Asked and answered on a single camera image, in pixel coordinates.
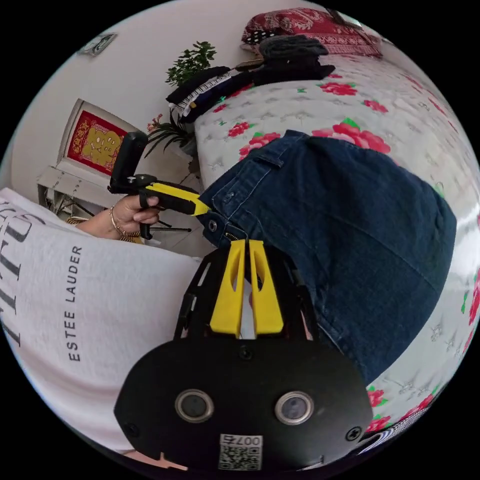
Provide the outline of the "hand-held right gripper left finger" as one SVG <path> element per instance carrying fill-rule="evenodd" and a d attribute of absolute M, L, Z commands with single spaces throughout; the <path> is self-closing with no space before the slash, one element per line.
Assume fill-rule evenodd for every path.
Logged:
<path fill-rule="evenodd" d="M 234 240 L 230 244 L 209 323 L 214 334 L 240 336 L 245 282 L 245 250 L 245 240 Z"/>

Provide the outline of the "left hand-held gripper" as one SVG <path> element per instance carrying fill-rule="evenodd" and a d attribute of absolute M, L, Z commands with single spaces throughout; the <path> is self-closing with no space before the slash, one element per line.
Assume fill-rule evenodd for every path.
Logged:
<path fill-rule="evenodd" d="M 111 194 L 138 196 L 141 209 L 150 208 L 149 198 L 157 198 L 157 206 L 192 217 L 205 215 L 210 208 L 200 200 L 200 194 L 183 185 L 160 181 L 149 174 L 110 178 L 107 190 Z"/>

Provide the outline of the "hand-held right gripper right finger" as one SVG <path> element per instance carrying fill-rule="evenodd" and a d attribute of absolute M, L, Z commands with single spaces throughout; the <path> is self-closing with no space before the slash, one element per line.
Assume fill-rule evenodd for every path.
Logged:
<path fill-rule="evenodd" d="M 248 248 L 255 335 L 280 334 L 284 328 L 284 321 L 264 243 L 250 240 Z"/>

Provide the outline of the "person's left hand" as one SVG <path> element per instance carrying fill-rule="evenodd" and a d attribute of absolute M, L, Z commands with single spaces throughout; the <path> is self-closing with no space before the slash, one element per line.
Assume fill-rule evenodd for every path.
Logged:
<path fill-rule="evenodd" d="M 148 197 L 146 206 L 142 206 L 138 195 L 126 196 L 109 209 L 108 234 L 109 238 L 119 239 L 140 231 L 141 226 L 151 226 L 159 221 L 159 199 Z"/>

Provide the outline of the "person's right hand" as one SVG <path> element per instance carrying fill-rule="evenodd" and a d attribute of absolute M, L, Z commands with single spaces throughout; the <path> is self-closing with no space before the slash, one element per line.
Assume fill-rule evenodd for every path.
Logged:
<path fill-rule="evenodd" d="M 163 469 L 177 469 L 177 470 L 181 470 L 181 471 L 187 471 L 188 470 L 187 466 L 184 466 L 184 465 L 181 465 L 181 464 L 178 464 L 178 463 L 174 463 L 170 460 L 167 460 L 163 453 L 160 454 L 159 459 L 152 459 L 152 458 L 147 457 L 146 455 L 143 455 L 140 452 L 135 451 L 135 450 L 124 452 L 124 453 L 122 453 L 122 455 L 126 458 L 129 458 L 129 459 L 132 459 L 132 460 L 144 463 L 144 464 L 152 465 L 154 467 L 159 467 L 159 468 L 163 468 Z"/>

